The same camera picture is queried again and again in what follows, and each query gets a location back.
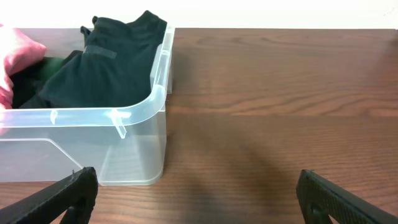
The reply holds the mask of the black pants with belt loops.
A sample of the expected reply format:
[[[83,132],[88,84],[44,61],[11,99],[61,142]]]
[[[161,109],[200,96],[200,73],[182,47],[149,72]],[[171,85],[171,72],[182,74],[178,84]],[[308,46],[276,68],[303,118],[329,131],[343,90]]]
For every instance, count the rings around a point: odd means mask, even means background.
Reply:
[[[82,54],[80,50],[72,51],[64,60],[64,65],[67,64],[73,57]],[[24,70],[15,73],[11,76],[13,82],[13,98],[12,98],[12,109],[19,108],[35,108],[35,106],[28,106],[27,102],[35,98],[36,94],[43,88],[48,80],[40,78],[39,70],[43,59]]]

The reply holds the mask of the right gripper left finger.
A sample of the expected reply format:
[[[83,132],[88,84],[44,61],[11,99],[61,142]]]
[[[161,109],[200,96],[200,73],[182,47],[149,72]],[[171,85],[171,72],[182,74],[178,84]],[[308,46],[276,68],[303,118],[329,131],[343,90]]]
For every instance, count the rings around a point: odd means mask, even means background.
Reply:
[[[1,209],[1,223],[51,223],[64,214],[61,223],[89,223],[98,194],[93,167],[68,177]]]

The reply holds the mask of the coral pink garment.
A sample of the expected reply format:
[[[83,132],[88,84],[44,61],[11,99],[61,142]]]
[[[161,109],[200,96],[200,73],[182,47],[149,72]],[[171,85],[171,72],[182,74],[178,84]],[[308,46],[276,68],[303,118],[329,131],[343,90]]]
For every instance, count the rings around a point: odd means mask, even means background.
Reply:
[[[14,96],[11,75],[41,61],[46,46],[20,30],[1,24],[1,109],[12,108]]]

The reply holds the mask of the dark green garment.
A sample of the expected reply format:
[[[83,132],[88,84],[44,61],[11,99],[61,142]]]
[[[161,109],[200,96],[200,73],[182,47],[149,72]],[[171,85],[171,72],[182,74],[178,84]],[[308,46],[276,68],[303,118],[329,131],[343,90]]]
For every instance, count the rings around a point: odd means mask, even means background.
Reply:
[[[63,67],[64,60],[58,57],[45,57],[39,70],[40,78],[48,80]]]

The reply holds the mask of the black garment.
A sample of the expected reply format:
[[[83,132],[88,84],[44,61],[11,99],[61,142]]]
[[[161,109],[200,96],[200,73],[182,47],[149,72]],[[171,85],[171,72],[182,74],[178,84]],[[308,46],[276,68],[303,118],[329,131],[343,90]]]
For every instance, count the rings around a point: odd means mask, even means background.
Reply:
[[[81,27],[85,48],[27,102],[39,108],[125,107],[151,93],[150,73],[167,22],[145,11],[133,22],[93,17]]]

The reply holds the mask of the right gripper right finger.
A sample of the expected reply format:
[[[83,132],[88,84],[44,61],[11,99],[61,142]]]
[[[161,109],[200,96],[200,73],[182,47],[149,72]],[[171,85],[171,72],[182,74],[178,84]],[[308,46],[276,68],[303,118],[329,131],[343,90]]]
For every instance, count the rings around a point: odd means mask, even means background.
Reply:
[[[397,224],[397,217],[311,170],[301,171],[296,195],[306,224]]]

